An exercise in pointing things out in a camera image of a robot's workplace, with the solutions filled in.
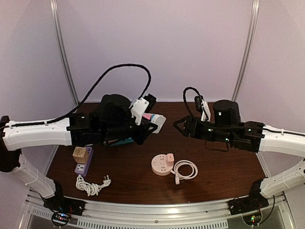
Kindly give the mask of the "beige cube socket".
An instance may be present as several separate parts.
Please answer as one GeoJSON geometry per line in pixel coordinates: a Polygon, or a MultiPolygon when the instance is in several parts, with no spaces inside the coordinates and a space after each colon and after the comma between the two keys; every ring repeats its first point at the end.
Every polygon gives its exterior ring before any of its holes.
{"type": "Polygon", "coordinates": [[[76,163],[86,164],[89,158],[89,153],[87,148],[77,146],[75,147],[72,156],[76,163]]]}

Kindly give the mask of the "small pink plug adapter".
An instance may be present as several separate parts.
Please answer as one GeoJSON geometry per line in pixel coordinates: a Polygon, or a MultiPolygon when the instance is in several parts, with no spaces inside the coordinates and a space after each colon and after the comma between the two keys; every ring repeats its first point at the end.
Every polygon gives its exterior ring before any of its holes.
{"type": "Polygon", "coordinates": [[[168,153],[166,155],[166,165],[168,167],[173,167],[174,166],[174,155],[173,155],[173,153],[168,153]]]}

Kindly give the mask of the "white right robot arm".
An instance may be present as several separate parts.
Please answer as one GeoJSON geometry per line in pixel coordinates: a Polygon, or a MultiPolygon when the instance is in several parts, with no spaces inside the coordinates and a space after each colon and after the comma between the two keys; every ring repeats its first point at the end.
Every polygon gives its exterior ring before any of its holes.
{"type": "MultiPolygon", "coordinates": [[[[305,156],[305,135],[299,132],[274,128],[260,122],[241,122],[238,103],[219,100],[213,104],[214,121],[210,121],[205,107],[198,107],[202,117],[193,114],[177,120],[173,126],[185,137],[206,142],[223,142],[227,147],[249,152],[275,152],[305,156]]],[[[296,187],[305,182],[305,162],[301,160],[292,168],[273,177],[252,184],[249,197],[244,200],[247,210],[255,210],[263,198],[296,187]]]]}

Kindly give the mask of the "purple power strip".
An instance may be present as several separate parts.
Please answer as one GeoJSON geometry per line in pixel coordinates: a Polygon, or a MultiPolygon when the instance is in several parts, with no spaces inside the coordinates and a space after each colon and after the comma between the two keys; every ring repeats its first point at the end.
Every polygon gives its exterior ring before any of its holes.
{"type": "Polygon", "coordinates": [[[86,153],[84,154],[83,157],[81,157],[75,167],[75,174],[77,175],[81,175],[82,177],[86,177],[88,170],[89,170],[89,166],[92,160],[92,156],[94,153],[94,150],[91,146],[86,146],[86,153]]]}

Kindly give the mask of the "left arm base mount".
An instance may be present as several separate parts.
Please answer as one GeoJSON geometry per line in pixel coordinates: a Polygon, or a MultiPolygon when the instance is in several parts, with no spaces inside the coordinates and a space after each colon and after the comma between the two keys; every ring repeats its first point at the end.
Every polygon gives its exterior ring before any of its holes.
{"type": "Polygon", "coordinates": [[[55,227],[62,228],[72,219],[73,215],[82,216],[85,208],[85,202],[72,198],[59,198],[53,196],[44,198],[41,196],[43,206],[52,212],[51,222],[55,227]]]}

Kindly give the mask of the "aluminium front rail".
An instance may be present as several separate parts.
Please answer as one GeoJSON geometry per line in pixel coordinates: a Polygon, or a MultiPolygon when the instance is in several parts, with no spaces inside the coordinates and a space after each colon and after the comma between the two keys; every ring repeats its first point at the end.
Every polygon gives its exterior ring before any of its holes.
{"type": "MultiPolygon", "coordinates": [[[[262,208],[262,224],[248,226],[244,214],[231,215],[229,199],[183,204],[136,205],[87,200],[81,216],[72,215],[63,229],[295,229],[284,194],[269,200],[262,208]]],[[[43,206],[38,193],[30,190],[17,229],[58,229],[51,222],[52,212],[43,206]]]]}

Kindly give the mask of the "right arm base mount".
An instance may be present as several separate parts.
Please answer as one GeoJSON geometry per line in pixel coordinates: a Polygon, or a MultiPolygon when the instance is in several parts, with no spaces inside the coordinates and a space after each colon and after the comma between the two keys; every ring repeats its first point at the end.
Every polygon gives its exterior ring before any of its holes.
{"type": "Polygon", "coordinates": [[[236,197],[227,202],[230,214],[241,214],[243,222],[250,227],[258,226],[263,221],[262,208],[269,202],[262,196],[236,197]]]}

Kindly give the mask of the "round pink power socket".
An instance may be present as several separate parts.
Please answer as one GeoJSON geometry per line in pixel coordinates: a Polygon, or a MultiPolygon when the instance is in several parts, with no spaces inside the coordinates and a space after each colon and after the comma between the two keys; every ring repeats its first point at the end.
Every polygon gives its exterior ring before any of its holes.
{"type": "Polygon", "coordinates": [[[168,167],[166,165],[166,155],[167,154],[158,154],[151,160],[151,169],[154,174],[166,176],[171,173],[173,167],[168,167]]]}

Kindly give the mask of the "teal usb power strip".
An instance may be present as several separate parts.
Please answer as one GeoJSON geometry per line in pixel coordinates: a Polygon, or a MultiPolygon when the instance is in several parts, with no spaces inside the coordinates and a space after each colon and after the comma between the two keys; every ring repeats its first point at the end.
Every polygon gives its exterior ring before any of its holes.
{"type": "Polygon", "coordinates": [[[123,144],[133,143],[134,140],[132,138],[126,138],[124,140],[113,140],[108,143],[108,146],[119,146],[123,144]]]}

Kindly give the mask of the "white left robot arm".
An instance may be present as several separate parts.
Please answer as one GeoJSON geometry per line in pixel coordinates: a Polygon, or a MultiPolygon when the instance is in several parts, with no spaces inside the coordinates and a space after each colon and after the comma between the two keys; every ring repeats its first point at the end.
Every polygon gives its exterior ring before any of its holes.
{"type": "Polygon", "coordinates": [[[61,118],[26,122],[0,119],[0,170],[15,173],[36,190],[58,212],[69,204],[61,185],[45,177],[22,155],[22,148],[32,146],[86,146],[132,138],[141,145],[158,126],[143,115],[150,102],[140,97],[134,103],[122,95],[105,95],[99,107],[89,114],[72,112],[61,118]]]}

